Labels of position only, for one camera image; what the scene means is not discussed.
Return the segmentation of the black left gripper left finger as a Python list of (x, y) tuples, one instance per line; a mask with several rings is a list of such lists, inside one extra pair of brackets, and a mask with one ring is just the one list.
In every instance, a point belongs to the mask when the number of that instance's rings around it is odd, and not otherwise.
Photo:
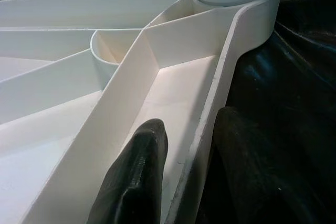
[(141, 124), (107, 171), (88, 224), (160, 224), (167, 152), (164, 122)]

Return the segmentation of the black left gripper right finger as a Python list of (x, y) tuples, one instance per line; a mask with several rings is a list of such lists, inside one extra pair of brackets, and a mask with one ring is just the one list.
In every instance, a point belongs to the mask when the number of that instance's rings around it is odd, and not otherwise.
[(254, 123), (233, 107), (222, 108), (213, 141), (202, 224), (311, 224), (305, 181)]

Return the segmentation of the white plastic table top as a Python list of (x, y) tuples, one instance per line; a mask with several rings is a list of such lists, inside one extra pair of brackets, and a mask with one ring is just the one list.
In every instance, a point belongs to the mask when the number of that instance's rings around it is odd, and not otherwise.
[(145, 121), (168, 138), (160, 224), (194, 224), (217, 112), (280, 0), (0, 0), (0, 224), (88, 224)]

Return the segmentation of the black plastic sheet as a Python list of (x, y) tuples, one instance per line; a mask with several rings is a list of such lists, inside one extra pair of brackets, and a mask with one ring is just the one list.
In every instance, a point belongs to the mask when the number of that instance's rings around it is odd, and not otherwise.
[[(238, 59), (225, 107), (302, 177), (311, 224), (336, 224), (336, 0), (280, 0), (270, 37)], [(200, 205), (214, 158), (212, 134)]]

